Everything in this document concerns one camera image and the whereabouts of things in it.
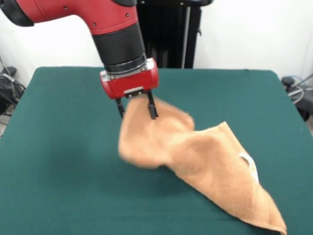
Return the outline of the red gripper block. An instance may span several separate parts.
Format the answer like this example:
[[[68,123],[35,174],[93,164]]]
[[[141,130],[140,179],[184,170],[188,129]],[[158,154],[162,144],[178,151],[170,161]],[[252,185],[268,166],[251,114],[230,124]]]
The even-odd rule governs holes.
[[[121,118],[125,114],[122,97],[131,93],[145,91],[147,91],[150,117],[152,120],[158,117],[151,91],[159,86],[158,68],[153,58],[148,58],[143,66],[130,73],[113,75],[106,71],[101,71],[100,81],[108,97],[115,99]]]

